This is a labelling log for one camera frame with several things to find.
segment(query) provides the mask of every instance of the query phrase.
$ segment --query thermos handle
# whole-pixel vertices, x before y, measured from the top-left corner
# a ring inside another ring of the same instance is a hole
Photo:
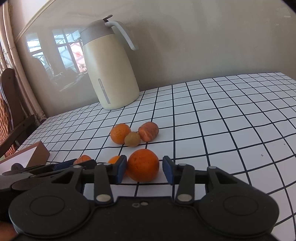
[[[132,42],[131,38],[129,37],[128,31],[127,31],[127,29],[125,28],[125,26],[124,26],[124,24],[122,22],[119,22],[119,21],[109,21],[109,22],[106,22],[105,25],[107,27],[110,27],[110,28],[113,27],[113,26],[117,27],[118,30],[123,35],[123,37],[128,42],[130,48],[132,50],[137,50],[138,49],[138,46],[137,45],[134,45],[134,43]]]

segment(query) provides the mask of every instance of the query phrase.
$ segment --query chair backrest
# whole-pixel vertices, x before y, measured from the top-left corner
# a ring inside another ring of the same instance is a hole
[[[5,69],[0,77],[0,89],[10,114],[12,129],[26,118],[15,88],[15,81],[15,71],[9,68]]]

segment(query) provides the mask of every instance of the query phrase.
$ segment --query carrot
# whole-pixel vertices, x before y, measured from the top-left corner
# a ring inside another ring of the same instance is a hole
[[[147,122],[139,127],[138,132],[143,141],[150,142],[158,135],[159,128],[154,122]]]

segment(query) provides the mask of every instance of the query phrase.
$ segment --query wicker chair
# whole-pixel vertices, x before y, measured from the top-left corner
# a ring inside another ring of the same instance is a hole
[[[0,77],[0,157],[10,156],[37,128],[35,116],[26,117],[15,88],[15,71],[5,69]]]

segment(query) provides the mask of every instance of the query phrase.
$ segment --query wall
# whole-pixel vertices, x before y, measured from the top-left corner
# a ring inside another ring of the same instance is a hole
[[[281,0],[55,0],[17,43],[48,116],[98,101],[87,74],[65,71],[53,33],[84,28],[108,14],[125,23],[139,45],[131,51],[118,35],[140,90],[246,73],[296,78],[296,14]],[[31,61],[27,41],[33,35],[53,77],[42,77]]]
[[[11,16],[12,32],[14,38],[23,30],[30,19],[49,0],[9,0],[13,7]]]

